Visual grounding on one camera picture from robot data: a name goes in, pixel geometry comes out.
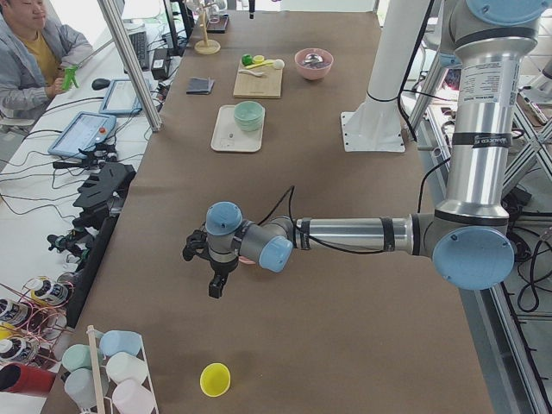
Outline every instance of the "black mouse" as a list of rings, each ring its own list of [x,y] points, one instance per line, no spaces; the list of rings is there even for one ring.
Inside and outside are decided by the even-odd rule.
[[[94,91],[99,91],[100,89],[105,89],[110,85],[111,81],[109,79],[98,78],[92,81],[92,89]]]

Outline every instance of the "wooden cutting board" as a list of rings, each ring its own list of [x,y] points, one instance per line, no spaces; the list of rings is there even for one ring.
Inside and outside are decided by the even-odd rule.
[[[244,69],[241,62],[237,70],[240,69]],[[257,78],[253,75],[238,72],[235,76],[234,97],[254,97],[257,99],[278,99],[281,97],[284,69],[276,70],[272,65],[264,65],[251,70],[264,72],[265,76]]]

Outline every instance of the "blue joint cap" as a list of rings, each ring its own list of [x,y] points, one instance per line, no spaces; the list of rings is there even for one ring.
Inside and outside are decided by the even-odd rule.
[[[514,266],[514,249],[505,235],[470,226],[445,235],[433,250],[436,270],[450,283],[471,291],[502,282]]]
[[[447,68],[461,67],[460,60],[455,55],[449,53],[439,53],[439,64]]]
[[[281,272],[292,253],[293,244],[281,235],[275,236],[260,252],[259,265],[263,269]]]
[[[240,226],[242,220],[242,211],[237,205],[221,201],[207,210],[205,228],[211,235],[229,235]]]
[[[537,19],[550,6],[550,0],[466,0],[466,4],[483,22],[516,26]]]

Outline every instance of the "yellow shirt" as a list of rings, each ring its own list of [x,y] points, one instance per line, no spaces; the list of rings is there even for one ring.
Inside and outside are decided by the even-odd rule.
[[[53,55],[50,46],[44,40],[41,32],[38,32],[38,37],[34,41],[26,41],[20,38],[20,41],[27,47],[27,50],[36,58],[39,68],[44,75],[46,85],[53,84],[58,77],[58,66],[60,62]]]

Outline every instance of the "brown table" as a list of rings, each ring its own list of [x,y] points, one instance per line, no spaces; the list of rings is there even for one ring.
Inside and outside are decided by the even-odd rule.
[[[239,266],[224,296],[207,295],[207,262],[181,250],[220,200],[260,220],[289,185],[294,216],[405,216],[423,175],[417,150],[347,154],[339,115],[365,97],[380,28],[372,14],[233,14],[220,53],[186,51],[80,318],[85,327],[144,335],[161,413],[489,413],[492,407],[458,291],[429,260],[295,251],[280,274]],[[298,76],[304,47],[336,59],[322,81]],[[281,99],[256,154],[218,154],[218,108],[235,104],[244,53],[286,62]],[[209,96],[185,94],[189,77],[216,80]],[[203,367],[225,363],[232,386],[205,397]],[[74,413],[57,381],[43,413]]]

